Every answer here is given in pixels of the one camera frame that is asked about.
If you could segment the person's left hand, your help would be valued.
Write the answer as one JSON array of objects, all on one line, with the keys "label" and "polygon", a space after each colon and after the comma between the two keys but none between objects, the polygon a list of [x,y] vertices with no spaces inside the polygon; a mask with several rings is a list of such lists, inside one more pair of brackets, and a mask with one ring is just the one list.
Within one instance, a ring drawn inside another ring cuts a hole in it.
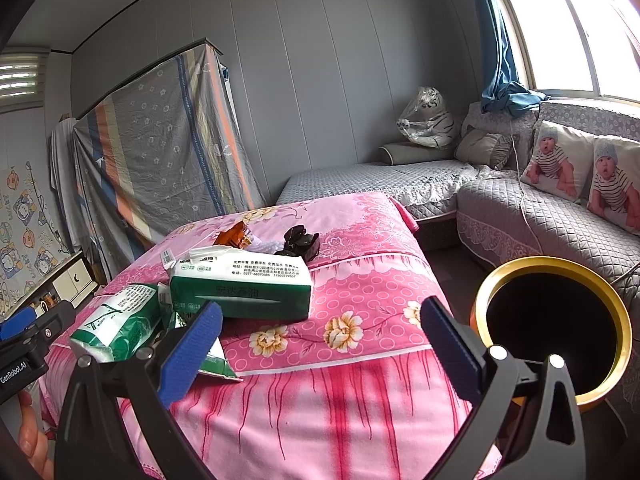
[{"label": "person's left hand", "polygon": [[28,462],[44,480],[54,479],[54,466],[48,457],[49,445],[46,435],[39,430],[32,397],[26,390],[18,393],[22,422],[18,430],[18,445]]}]

